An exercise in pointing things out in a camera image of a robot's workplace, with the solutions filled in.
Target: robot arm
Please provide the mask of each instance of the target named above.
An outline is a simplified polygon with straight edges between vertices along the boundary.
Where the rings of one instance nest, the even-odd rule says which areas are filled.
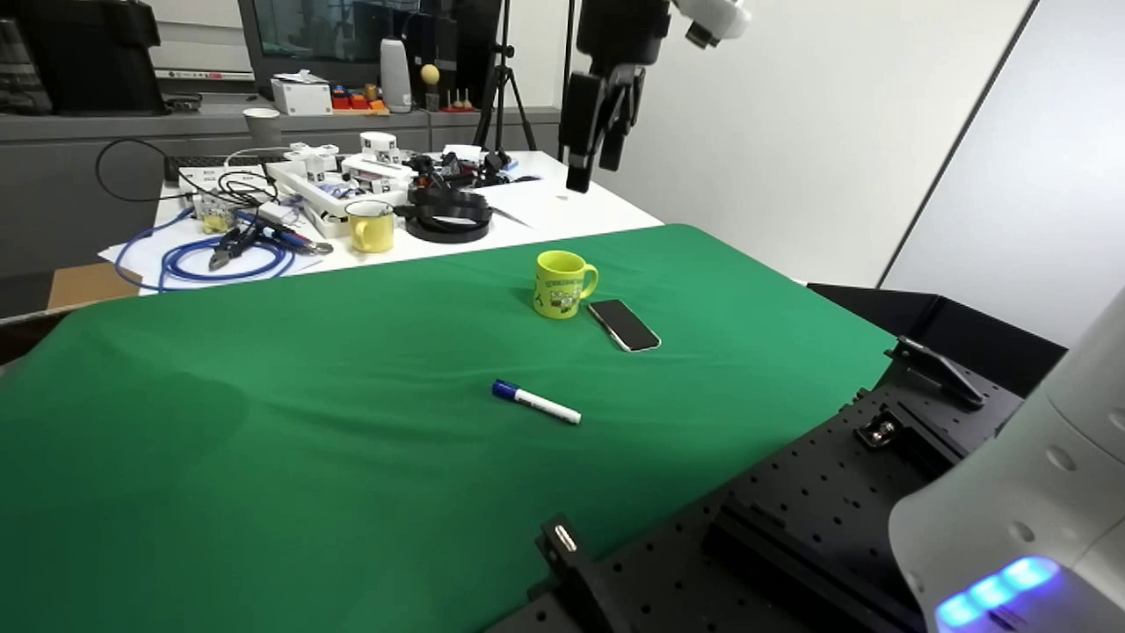
[[[568,188],[588,188],[593,157],[620,168],[621,143],[637,124],[642,69],[657,63],[669,34],[670,0],[583,2],[576,49],[592,55],[588,75],[573,75],[561,99],[561,148],[568,151]],[[694,22],[689,41],[698,49],[739,39],[748,25],[741,0],[675,0]]]

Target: mug handle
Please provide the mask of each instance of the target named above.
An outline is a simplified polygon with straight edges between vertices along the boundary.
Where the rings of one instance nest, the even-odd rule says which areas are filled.
[[[596,293],[601,274],[596,274],[593,263],[588,263],[583,274],[588,274],[588,284],[583,284],[583,294],[579,294],[579,298],[592,298],[592,294]]]

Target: table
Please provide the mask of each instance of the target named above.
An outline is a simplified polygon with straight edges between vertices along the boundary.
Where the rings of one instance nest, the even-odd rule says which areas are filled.
[[[317,270],[341,270],[341,267],[376,267],[396,260],[428,260],[451,253],[477,253],[477,249],[501,249],[519,242],[548,242],[548,240],[573,240],[573,236],[603,236],[603,230],[629,230],[660,223],[653,213],[632,206],[629,199],[615,198],[603,186],[592,186],[592,192],[566,188],[566,165],[546,151],[508,151],[519,173],[541,174],[538,184],[514,184],[514,186],[486,186],[477,188],[490,198],[492,206],[514,213],[494,213],[486,240],[473,242],[423,242],[396,227],[389,253],[357,255],[349,242],[334,240],[332,255],[317,255],[314,263],[291,267],[291,274],[317,274]],[[178,199],[158,202],[155,223],[166,223],[178,213]],[[175,242],[205,240],[192,223],[175,227],[172,236],[155,236],[155,255]]]
[[[477,629],[558,513],[603,555],[885,369],[889,335],[697,227],[551,246],[666,345],[535,315],[541,246],[74,313],[0,381],[0,629]]]

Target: metal stand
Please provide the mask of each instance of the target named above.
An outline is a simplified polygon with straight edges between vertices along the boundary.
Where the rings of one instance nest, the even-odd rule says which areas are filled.
[[[490,84],[486,84],[482,124],[477,124],[473,143],[490,140],[490,127],[492,127],[492,117],[494,117],[494,143],[492,143],[492,151],[501,151],[501,92],[508,84],[514,93],[516,93],[527,151],[538,151],[532,124],[527,124],[519,82],[516,82],[514,68],[506,63],[508,55],[516,55],[516,49],[508,45],[508,27],[514,27],[514,2],[501,0],[501,34],[500,34],[500,45],[492,49],[492,69],[490,69]]]
[[[573,55],[573,8],[576,0],[566,2],[566,41],[561,41],[561,106],[566,106],[566,87],[568,87],[568,55]],[[558,118],[558,161],[561,161],[561,151],[566,151],[566,132],[561,132],[561,118]]]

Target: marker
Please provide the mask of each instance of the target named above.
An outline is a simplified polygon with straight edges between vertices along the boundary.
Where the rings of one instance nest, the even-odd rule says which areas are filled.
[[[532,393],[532,391],[519,391],[519,385],[514,385],[514,383],[506,383],[506,381],[494,381],[494,383],[492,383],[492,393],[501,396],[501,400],[519,400],[519,405],[527,405],[527,409],[535,409],[535,411],[555,416],[555,418],[561,418],[561,423],[568,423],[568,426],[576,426],[576,423],[583,418],[579,411],[561,409],[558,400],[538,396],[538,393]]]

